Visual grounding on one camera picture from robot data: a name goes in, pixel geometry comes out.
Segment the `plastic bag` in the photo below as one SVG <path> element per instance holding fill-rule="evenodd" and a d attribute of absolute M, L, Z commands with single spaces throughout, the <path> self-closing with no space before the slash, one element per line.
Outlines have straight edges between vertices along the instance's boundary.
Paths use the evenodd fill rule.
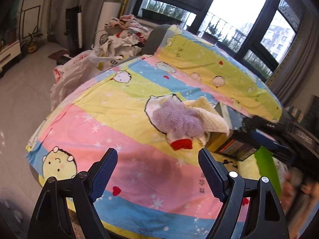
<path fill-rule="evenodd" d="M 50 92 L 51 110 L 54 110 L 80 85 L 112 67 L 111 60 L 122 57 L 98 57 L 95 50 L 87 50 L 53 70 L 55 83 Z"/>

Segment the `planter box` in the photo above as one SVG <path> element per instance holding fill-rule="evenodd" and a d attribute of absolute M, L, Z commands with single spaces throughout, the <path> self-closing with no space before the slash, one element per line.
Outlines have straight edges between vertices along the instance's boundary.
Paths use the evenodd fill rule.
<path fill-rule="evenodd" d="M 142 9 L 142 17 L 157 24 L 180 25 L 182 23 L 181 20 L 147 9 Z"/>

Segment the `green object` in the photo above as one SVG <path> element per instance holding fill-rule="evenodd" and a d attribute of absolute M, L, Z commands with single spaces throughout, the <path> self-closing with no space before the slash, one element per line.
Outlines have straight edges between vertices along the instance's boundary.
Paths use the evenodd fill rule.
<path fill-rule="evenodd" d="M 281 186 L 278 178 L 277 169 L 272 159 L 271 153 L 263 146 L 255 152 L 255 158 L 261 176 L 266 176 L 272 183 L 277 196 L 281 195 Z"/>

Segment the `tiled floor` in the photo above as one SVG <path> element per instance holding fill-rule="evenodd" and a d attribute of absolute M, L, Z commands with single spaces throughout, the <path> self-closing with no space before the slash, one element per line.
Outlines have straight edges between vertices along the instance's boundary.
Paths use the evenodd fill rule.
<path fill-rule="evenodd" d="M 47 56 L 59 49 L 58 44 L 45 44 L 0 79 L 0 199 L 21 209 L 24 229 L 41 191 L 25 158 L 25 146 L 50 113 L 56 61 Z"/>

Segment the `pink stripe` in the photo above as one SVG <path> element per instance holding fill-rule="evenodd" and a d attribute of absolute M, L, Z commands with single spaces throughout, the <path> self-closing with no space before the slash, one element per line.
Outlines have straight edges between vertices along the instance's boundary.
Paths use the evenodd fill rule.
<path fill-rule="evenodd" d="M 151 66 L 156 68 L 156 63 L 161 62 L 161 60 L 155 56 L 149 57 L 144 59 L 147 63 L 149 63 Z M 224 104 L 228 105 L 229 107 L 232 107 L 234 110 L 238 111 L 238 109 L 236 109 L 232 104 L 233 101 L 228 98 L 226 95 L 223 95 L 217 91 L 215 91 L 214 89 L 212 89 L 210 86 L 203 84 L 197 80 L 195 80 L 194 78 L 192 78 L 189 74 L 179 70 L 178 68 L 176 69 L 176 73 L 167 73 L 170 74 L 171 76 L 173 76 L 174 78 L 182 81 L 183 83 L 191 86 L 191 87 L 196 87 L 196 88 L 200 88 L 202 92 L 207 92 L 210 93 L 211 95 L 214 96 L 214 98 L 220 102 L 223 102 Z M 241 114 L 245 115 L 245 116 L 250 116 L 250 114 L 244 109 L 242 108 L 239 111 Z"/>
<path fill-rule="evenodd" d="M 78 172 L 87 171 L 113 147 L 118 150 L 119 157 L 106 187 L 108 191 L 113 192 L 113 187 L 117 186 L 122 190 L 120 197 L 151 209 L 205 219 L 217 217 L 221 203 L 201 177 L 199 166 L 179 161 L 151 145 L 140 144 L 95 119 L 85 121 L 87 116 L 81 108 L 70 106 L 61 113 L 59 121 L 52 123 L 51 134 L 48 128 L 43 146 L 48 151 L 58 146 L 72 154 Z M 157 199 L 162 202 L 156 207 Z"/>

